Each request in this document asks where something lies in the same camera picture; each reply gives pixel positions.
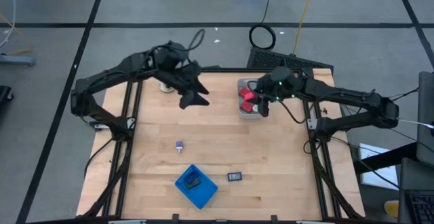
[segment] wooden table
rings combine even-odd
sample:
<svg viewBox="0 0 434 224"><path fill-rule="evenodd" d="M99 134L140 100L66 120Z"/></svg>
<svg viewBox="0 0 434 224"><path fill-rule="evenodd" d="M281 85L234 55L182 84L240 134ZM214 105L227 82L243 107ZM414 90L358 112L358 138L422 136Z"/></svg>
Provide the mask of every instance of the wooden table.
<svg viewBox="0 0 434 224"><path fill-rule="evenodd" d="M314 74L315 79L334 85L330 70L315 69ZM270 105L267 118L242 120L238 116L237 80L262 75L202 73L200 80L210 91L206 98L211 105L185 110L179 109L180 97L175 92L159 91L157 80L144 83L122 218L171 219L178 213L181 219L202 220L269 220L272 214L279 220L321 219L312 158L302 149L308 139L306 125L293 122L278 103ZM124 94L125 84L107 90L103 107L120 115ZM300 100L287 99L285 104L295 117L304 117ZM322 102L320 107L327 109L328 117L341 116L338 104ZM347 139L344 132L335 136ZM110 137L109 131L98 132L92 153ZM176 141L184 141L182 153L175 150ZM328 145L336 186L364 215L348 146L336 140ZM114 143L90 165L77 214L88 210L106 187L113 149ZM174 185L190 164L219 187L202 210ZM242 181L227 181L228 172L240 171ZM115 190L111 213L117 194ZM327 189L325 194L328 213L333 215Z"/></svg>

